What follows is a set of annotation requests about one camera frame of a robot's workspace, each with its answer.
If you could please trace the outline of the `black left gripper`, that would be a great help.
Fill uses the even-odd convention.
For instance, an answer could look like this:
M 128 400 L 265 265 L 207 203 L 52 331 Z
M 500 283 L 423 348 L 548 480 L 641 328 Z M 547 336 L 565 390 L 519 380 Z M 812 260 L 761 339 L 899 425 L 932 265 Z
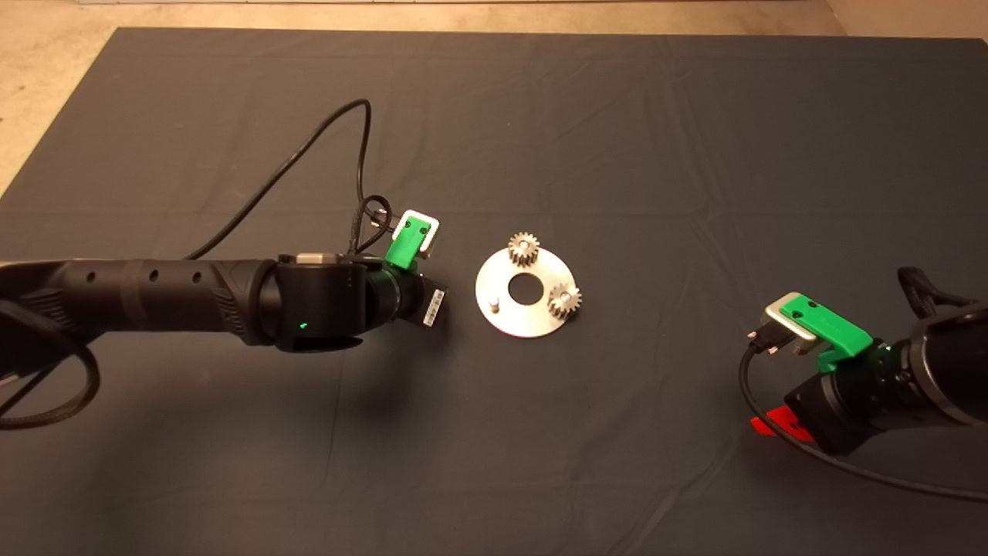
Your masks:
M 440 321 L 449 288 L 420 273 L 398 274 L 396 319 L 431 330 Z

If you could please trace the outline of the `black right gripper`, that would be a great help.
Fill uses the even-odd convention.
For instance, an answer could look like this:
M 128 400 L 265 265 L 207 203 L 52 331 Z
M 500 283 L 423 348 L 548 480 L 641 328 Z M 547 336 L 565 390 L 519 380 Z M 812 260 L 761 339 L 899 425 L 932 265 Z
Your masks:
M 802 443 L 816 443 L 828 455 L 850 455 L 879 434 L 844 407 L 832 375 L 808 378 L 783 400 L 787 408 L 770 409 L 769 420 Z M 760 436 L 777 436 L 758 416 L 750 425 Z

